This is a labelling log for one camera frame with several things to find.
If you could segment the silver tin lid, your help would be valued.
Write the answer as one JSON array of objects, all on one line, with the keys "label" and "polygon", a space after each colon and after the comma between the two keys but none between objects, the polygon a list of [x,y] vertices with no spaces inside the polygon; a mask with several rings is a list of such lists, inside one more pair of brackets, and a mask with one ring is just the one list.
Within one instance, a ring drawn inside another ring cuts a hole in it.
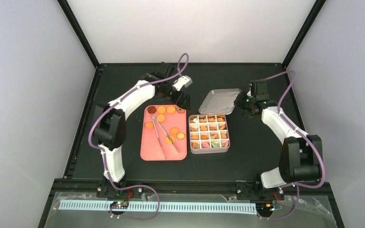
[{"label": "silver tin lid", "polygon": [[239,88],[211,90],[200,105],[200,114],[224,114],[233,112],[236,97],[241,92]]}]

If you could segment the silver metal tongs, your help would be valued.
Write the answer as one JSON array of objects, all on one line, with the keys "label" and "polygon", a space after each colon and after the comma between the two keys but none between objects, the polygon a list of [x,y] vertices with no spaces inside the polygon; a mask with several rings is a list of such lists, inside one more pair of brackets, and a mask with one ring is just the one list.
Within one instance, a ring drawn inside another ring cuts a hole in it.
[{"label": "silver metal tongs", "polygon": [[171,146],[174,149],[174,153],[175,154],[179,154],[180,151],[178,150],[177,146],[174,144],[167,144],[165,141],[165,137],[170,135],[162,126],[162,124],[157,120],[156,116],[152,115],[151,116],[152,122],[154,124],[154,130],[155,130],[155,134],[159,143],[159,146],[161,148],[161,151],[164,155],[164,158],[167,158],[167,154],[166,154],[166,149]]}]

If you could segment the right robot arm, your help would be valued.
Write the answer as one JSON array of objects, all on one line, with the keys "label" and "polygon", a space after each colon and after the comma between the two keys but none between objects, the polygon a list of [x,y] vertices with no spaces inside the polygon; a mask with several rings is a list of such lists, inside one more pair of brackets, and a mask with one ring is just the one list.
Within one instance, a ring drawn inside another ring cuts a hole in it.
[{"label": "right robot arm", "polygon": [[266,198],[273,188],[296,184],[318,188],[324,183],[321,138],[296,126],[279,104],[270,99],[266,80],[251,81],[249,90],[241,91],[234,104],[251,116],[259,117],[282,144],[278,166],[260,174],[258,182],[252,185],[256,198]]}]

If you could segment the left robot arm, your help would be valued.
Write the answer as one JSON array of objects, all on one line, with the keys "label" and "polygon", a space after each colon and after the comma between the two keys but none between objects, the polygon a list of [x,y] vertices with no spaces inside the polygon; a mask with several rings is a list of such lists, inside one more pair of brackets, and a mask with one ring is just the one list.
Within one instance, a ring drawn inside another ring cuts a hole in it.
[{"label": "left robot arm", "polygon": [[126,123],[130,114],[156,95],[169,99],[179,108],[188,110],[191,107],[190,96],[182,92],[182,88],[192,84],[189,76],[182,75],[185,68],[179,68],[174,74],[173,66],[166,64],[165,67],[165,72],[146,73],[117,99],[96,106],[96,120],[89,131],[88,143],[100,151],[103,176],[115,190],[128,189],[119,183],[125,175],[122,145],[127,137]]}]

